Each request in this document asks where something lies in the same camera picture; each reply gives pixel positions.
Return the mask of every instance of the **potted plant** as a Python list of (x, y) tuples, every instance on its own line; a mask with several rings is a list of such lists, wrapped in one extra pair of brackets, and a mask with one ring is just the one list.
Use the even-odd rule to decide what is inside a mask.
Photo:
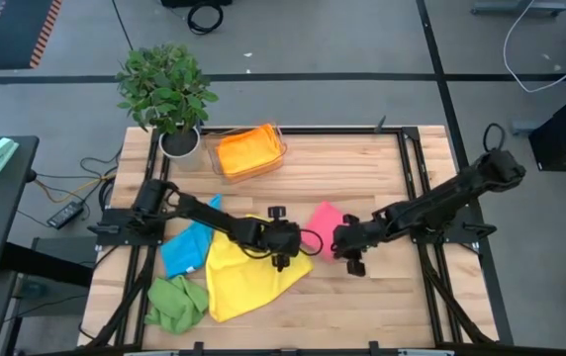
[(116, 78), (126, 101), (119, 108), (146, 131), (160, 132), (162, 152), (182, 170), (195, 170), (201, 163), (200, 123), (208, 120), (206, 102), (219, 98), (207, 90), (197, 60), (184, 45), (163, 44), (132, 50)]

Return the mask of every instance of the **orange cloth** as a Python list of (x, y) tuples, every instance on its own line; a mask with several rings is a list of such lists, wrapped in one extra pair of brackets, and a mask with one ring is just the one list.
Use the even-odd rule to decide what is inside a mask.
[(217, 154), (224, 174), (233, 176), (273, 163), (283, 154), (283, 147), (274, 127), (266, 124), (222, 138)]

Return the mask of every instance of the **green cloth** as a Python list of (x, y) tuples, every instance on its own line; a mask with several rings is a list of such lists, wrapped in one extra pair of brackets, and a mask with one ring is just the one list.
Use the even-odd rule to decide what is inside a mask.
[(208, 308), (208, 292), (181, 275), (169, 281), (156, 278), (147, 296), (152, 306), (144, 323), (174, 334), (200, 322)]

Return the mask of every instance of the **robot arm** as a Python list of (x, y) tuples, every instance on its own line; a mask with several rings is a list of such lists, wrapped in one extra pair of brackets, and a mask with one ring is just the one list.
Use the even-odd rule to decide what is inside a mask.
[[(177, 204), (169, 203), (169, 198), (176, 194)], [(154, 215), (158, 202), (165, 201), (173, 208), (172, 212)], [(285, 217), (284, 207), (270, 207), (268, 215), (272, 221), (256, 218), (235, 218), (197, 200), (194, 196), (180, 192), (178, 187), (167, 181), (152, 179), (146, 181), (133, 205), (135, 219), (132, 228), (143, 233), (146, 226), (164, 223), (173, 218), (189, 219), (202, 223), (225, 233), (239, 248), (251, 258), (271, 256), (272, 265), (280, 272), (290, 265), (290, 257), (296, 257), (301, 250), (301, 228), (295, 222), (281, 220)], [(253, 255), (248, 251), (265, 253)]]
[(516, 187), (525, 169), (506, 150), (484, 153), (471, 166), (430, 192), (408, 201), (391, 204), (372, 214), (372, 220), (361, 222), (345, 216), (333, 232), (331, 250), (334, 257), (344, 257), (349, 273), (364, 275), (361, 253), (380, 242), (389, 242), (408, 234), (414, 228), (440, 233), (457, 211), (483, 193), (504, 192)]

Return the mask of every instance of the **black mat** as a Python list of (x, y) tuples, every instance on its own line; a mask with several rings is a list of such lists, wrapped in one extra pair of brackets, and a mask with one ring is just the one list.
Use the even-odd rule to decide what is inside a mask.
[(61, 0), (4, 0), (0, 5), (0, 69), (37, 67)]

